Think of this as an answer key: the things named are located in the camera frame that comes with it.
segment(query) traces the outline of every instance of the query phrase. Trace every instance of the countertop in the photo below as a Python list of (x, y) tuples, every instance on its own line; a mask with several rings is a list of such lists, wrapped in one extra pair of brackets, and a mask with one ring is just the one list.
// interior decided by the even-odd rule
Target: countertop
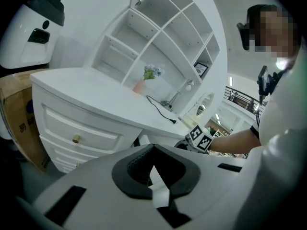
[(173, 138), (184, 138), (189, 132), (173, 113), (156, 103), (176, 124), (163, 118), (146, 98), (95, 69), (53, 69), (34, 73), (30, 79), (65, 101), (119, 122)]

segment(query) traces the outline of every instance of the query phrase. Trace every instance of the cardboard box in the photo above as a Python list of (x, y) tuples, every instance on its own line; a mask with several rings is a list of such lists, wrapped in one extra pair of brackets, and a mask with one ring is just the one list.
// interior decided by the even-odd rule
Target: cardboard box
[(40, 171), (45, 172), (50, 158), (36, 126), (30, 74), (44, 69), (0, 78), (1, 115), (19, 151)]

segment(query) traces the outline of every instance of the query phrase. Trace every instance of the balcony railing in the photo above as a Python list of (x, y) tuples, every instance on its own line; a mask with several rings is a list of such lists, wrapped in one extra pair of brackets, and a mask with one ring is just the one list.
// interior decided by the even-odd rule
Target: balcony railing
[(256, 115), (258, 109), (259, 115), (262, 114), (263, 107), (260, 106), (259, 101), (239, 90), (235, 90), (226, 86), (224, 98), (241, 106), (254, 115)]

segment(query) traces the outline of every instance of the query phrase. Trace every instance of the ceiling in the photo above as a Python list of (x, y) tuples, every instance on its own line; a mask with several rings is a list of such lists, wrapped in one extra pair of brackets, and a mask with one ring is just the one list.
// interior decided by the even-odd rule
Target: ceiling
[(245, 51), (241, 44), (238, 22), (245, 23), (247, 9), (255, 4), (277, 4), (277, 0), (214, 0), (220, 13), (228, 48), (228, 72), (256, 81), (263, 65), (269, 74), (279, 71), (270, 52)]

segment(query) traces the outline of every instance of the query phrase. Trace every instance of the small photo frame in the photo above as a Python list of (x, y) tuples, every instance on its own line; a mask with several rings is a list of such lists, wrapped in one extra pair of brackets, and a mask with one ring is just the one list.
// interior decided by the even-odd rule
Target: small photo frame
[(202, 77), (206, 70), (209, 68), (208, 66), (199, 62), (197, 62), (194, 67), (200, 77)]

